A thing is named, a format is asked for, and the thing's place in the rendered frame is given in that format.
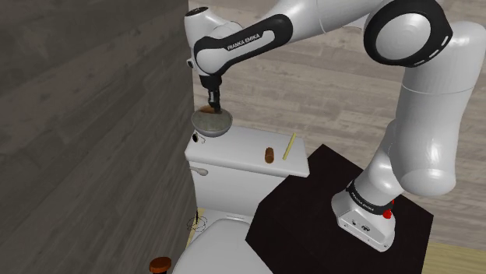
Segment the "white toilet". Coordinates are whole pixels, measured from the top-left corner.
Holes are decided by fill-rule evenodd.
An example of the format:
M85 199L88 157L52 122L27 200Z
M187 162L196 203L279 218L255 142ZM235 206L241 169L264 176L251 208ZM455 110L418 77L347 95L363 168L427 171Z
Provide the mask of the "white toilet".
M219 137L196 132L188 142L188 161L196 206L195 233L172 274L272 274L245 238L259 203L286 177L307 177L305 142L296 137L282 160L290 136L232 126ZM264 160L272 147L274 161Z

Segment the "brown round lid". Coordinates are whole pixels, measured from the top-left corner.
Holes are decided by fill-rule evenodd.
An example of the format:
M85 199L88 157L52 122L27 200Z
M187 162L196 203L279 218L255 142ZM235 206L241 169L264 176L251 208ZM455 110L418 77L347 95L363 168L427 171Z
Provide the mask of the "brown round lid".
M149 264L149 271L152 274L167 274L171 263L172 261L168 257L154 258Z

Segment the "yellow stick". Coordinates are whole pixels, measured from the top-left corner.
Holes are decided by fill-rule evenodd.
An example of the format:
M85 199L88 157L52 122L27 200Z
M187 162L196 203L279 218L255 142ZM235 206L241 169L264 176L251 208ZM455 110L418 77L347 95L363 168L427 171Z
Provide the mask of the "yellow stick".
M286 159L287 159L288 154L289 154L289 152L291 151L291 148L292 148L292 146L293 146L293 144L294 144L294 140L296 139L296 137L297 137L296 132L293 132L293 134L292 134L292 136L291 136L291 138L290 138L290 141L289 141L289 143L287 144L287 148L285 149L285 152L284 152L284 154L283 154L282 160L286 160Z

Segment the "grey bowl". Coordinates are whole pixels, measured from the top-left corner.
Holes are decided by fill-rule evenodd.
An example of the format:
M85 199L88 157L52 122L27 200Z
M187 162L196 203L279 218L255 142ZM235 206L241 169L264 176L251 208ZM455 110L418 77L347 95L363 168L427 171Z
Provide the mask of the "grey bowl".
M219 114L207 114L198 109L192 114L191 122L195 130L205 137L218 137L231 128L233 117L223 108Z

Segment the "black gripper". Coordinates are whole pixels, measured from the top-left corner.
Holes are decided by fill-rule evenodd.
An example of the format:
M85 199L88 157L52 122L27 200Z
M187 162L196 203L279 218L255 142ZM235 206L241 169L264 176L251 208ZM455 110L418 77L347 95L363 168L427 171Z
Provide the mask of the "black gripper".
M220 106L220 85L221 76L200 76L201 85L208 90L208 104L213 108L216 114L221 112Z

